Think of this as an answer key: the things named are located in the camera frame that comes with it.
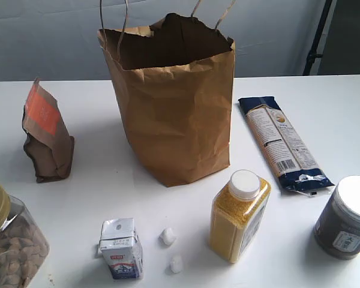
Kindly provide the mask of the yellow grain bottle white cap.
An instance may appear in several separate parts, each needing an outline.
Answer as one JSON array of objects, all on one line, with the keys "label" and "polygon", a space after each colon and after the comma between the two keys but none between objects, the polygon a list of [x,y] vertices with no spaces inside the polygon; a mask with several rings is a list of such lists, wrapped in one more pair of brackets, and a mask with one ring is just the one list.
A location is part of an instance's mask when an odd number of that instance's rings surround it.
[{"label": "yellow grain bottle white cap", "polygon": [[256,235],[271,192],[268,181],[249,170],[235,171],[214,197],[209,246],[230,263],[239,260]]}]

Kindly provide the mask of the large brown paper bag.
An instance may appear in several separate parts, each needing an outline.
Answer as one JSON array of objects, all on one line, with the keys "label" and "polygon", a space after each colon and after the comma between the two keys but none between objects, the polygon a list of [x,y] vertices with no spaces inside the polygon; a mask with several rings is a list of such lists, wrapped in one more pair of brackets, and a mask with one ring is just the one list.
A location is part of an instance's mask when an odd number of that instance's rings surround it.
[{"label": "large brown paper bag", "polygon": [[127,140],[167,187],[227,168],[235,43],[194,15],[98,30]]}]

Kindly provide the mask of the upper white crumpled paper ball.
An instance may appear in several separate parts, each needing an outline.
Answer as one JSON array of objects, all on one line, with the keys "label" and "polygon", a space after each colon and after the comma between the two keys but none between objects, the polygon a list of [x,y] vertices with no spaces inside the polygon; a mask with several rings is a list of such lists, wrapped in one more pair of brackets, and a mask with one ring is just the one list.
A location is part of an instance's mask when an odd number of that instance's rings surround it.
[{"label": "upper white crumpled paper ball", "polygon": [[176,241],[177,236],[171,227],[167,227],[160,234],[160,239],[166,246],[171,246]]}]

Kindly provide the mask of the white crumpled paper ball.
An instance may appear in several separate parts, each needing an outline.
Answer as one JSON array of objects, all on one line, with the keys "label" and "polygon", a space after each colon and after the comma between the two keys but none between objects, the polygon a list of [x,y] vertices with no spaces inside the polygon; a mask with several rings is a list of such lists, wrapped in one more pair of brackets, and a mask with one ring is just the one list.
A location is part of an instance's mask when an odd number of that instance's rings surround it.
[{"label": "white crumpled paper ball", "polygon": [[181,273],[184,269],[184,263],[180,255],[175,255],[170,261],[170,270],[174,274]]},{"label": "white crumpled paper ball", "polygon": [[167,227],[160,234],[160,239],[166,246],[171,246],[176,241],[177,236],[171,227]]}]

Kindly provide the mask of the small white milk carton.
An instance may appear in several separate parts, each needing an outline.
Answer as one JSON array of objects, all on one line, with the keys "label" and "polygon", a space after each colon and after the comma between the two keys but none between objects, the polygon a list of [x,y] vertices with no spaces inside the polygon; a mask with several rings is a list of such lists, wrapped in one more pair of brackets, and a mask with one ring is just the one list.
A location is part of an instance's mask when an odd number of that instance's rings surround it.
[{"label": "small white milk carton", "polygon": [[104,221],[98,247],[114,280],[143,277],[143,249],[133,218]]}]

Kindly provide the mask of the lower white crumpled paper ball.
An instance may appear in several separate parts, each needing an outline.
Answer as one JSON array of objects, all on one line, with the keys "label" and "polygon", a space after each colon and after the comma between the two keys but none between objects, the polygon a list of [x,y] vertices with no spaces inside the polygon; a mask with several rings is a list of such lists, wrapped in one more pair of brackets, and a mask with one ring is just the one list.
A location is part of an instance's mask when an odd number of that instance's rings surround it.
[{"label": "lower white crumpled paper ball", "polygon": [[175,255],[170,261],[170,270],[174,274],[181,273],[184,269],[184,263],[180,255]]}]

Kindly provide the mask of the blue pasta package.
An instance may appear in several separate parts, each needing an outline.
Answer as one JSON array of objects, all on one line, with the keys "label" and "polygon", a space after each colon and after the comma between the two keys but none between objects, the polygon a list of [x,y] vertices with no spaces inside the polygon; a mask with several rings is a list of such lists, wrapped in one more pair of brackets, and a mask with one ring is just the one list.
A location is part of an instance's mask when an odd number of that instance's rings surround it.
[{"label": "blue pasta package", "polygon": [[275,97],[240,98],[239,106],[282,189],[312,196],[334,186]]}]

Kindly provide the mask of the brown pouch with orange label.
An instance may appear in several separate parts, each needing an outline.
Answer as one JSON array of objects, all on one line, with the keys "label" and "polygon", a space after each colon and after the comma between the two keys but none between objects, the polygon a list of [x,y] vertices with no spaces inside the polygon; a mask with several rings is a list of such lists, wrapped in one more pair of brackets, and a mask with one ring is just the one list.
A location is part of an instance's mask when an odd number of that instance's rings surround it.
[{"label": "brown pouch with orange label", "polygon": [[75,139],[69,135],[57,100],[36,78],[23,107],[23,150],[31,159],[37,183],[69,177]]}]

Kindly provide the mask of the black stand pole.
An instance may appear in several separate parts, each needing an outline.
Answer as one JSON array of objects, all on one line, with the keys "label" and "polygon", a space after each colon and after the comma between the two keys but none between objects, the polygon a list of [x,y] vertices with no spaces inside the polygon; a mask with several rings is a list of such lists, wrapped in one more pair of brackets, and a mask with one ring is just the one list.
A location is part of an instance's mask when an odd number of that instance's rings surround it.
[{"label": "black stand pole", "polygon": [[323,57],[323,53],[319,53],[317,51],[322,34],[323,34],[323,30],[325,28],[327,19],[328,19],[328,15],[329,15],[329,11],[331,9],[331,5],[332,5],[333,0],[326,0],[325,4],[323,6],[323,10],[322,13],[320,15],[320,19],[317,25],[317,29],[316,29],[316,33],[314,35],[314,39],[311,45],[310,50],[308,51],[307,57],[306,57],[306,61],[305,61],[305,67],[304,70],[302,72],[303,76],[308,76],[310,75],[311,69],[313,64],[315,63],[316,59],[321,59]]}]

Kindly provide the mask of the dark jar with white lid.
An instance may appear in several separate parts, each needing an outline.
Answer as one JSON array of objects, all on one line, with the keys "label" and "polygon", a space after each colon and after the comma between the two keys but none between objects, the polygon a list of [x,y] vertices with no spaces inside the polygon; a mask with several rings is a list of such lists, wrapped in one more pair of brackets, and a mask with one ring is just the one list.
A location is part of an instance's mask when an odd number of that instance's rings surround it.
[{"label": "dark jar with white lid", "polygon": [[336,185],[314,227],[323,250],[343,260],[360,253],[360,176],[347,176]]}]

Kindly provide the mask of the clear nut jar gold lid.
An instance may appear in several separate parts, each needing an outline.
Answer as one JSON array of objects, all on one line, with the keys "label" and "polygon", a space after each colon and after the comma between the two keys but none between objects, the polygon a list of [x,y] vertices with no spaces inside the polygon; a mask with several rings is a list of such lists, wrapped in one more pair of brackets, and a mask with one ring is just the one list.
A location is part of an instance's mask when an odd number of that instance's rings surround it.
[{"label": "clear nut jar gold lid", "polygon": [[25,204],[0,186],[0,287],[28,287],[49,251]]}]

